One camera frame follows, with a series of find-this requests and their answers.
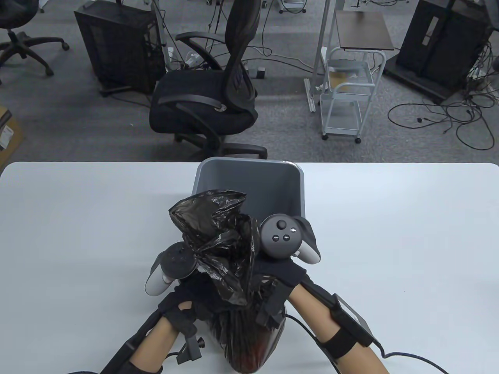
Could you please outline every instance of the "chair seat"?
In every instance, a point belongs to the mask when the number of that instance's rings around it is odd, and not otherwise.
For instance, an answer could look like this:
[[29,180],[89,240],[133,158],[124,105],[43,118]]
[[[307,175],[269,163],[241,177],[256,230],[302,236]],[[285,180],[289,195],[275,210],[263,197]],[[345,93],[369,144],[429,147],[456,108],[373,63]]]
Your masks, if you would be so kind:
[[1,0],[0,28],[18,28],[38,12],[38,0]]
[[[194,130],[193,119],[180,110],[172,110],[166,105],[158,105],[161,97],[170,95],[202,95],[222,103],[223,71],[220,70],[175,70],[167,73],[159,81],[151,100],[149,124],[157,133],[199,134]],[[237,112],[227,108],[223,112],[198,103],[182,103],[203,121],[211,126],[218,135],[233,135],[251,127],[255,119],[246,111]]]

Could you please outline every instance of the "black mesh office chair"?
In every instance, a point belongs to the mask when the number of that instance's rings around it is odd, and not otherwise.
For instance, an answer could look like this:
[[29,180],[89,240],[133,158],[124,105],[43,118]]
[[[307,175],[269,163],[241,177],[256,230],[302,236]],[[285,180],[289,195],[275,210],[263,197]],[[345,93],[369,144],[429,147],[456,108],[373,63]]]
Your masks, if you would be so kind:
[[15,34],[11,29],[24,26],[38,12],[38,0],[0,0],[0,28],[8,31],[10,42],[0,43],[0,50],[3,51],[0,55],[0,67],[5,62],[19,53],[22,58],[27,56],[34,58],[40,64],[45,66],[47,75],[54,75],[54,72],[48,66],[44,59],[33,52],[29,47],[34,45],[59,42],[62,44],[62,49],[67,51],[67,45],[63,39],[54,37],[30,38],[24,32]]
[[[234,1],[225,41],[207,32],[177,35],[176,40],[197,52],[210,69],[176,70],[161,78],[151,100],[149,123],[154,131],[175,134],[176,141],[186,140],[202,148],[202,158],[241,154],[267,158],[264,147],[223,143],[226,135],[241,133],[258,118],[256,91],[241,58],[256,34],[260,4],[261,0]],[[192,38],[225,43],[231,55],[225,70]]]

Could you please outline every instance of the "black garbage bag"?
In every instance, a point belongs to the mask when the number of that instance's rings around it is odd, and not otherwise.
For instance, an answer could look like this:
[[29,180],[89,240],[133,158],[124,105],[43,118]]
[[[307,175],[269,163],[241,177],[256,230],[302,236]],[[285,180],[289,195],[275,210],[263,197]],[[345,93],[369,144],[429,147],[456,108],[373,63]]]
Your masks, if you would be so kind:
[[254,373],[273,352],[284,319],[275,329],[256,323],[272,282],[251,283],[260,234],[257,220],[241,213],[245,199],[242,192],[210,190],[179,201],[169,213],[222,299],[235,305],[213,315],[210,330],[234,370]]
[[240,306],[249,302],[260,243],[257,221],[241,214],[245,198],[241,192],[210,190],[180,200],[169,210],[184,242],[222,299]]

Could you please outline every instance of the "hand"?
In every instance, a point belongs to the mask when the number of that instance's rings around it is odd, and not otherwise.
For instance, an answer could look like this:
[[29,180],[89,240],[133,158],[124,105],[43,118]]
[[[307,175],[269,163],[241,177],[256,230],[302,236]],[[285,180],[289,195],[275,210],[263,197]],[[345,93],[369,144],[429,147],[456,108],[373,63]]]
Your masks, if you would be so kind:
[[233,308],[233,304],[222,300],[209,275],[199,271],[181,280],[175,290],[158,305],[166,318],[173,310],[183,310],[190,322],[196,319],[204,321],[215,313]]
[[294,289],[306,277],[307,271],[296,265],[291,258],[276,260],[260,252],[254,261],[253,281],[264,276],[272,276],[283,284]]

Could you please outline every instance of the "controller button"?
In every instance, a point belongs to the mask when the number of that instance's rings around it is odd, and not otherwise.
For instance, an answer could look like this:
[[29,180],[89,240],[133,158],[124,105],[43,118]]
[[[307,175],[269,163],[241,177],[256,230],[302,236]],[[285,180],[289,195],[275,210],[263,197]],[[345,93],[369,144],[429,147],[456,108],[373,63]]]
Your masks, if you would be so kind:
[[280,219],[279,221],[277,221],[277,228],[279,230],[284,230],[286,228],[286,221],[283,219]]

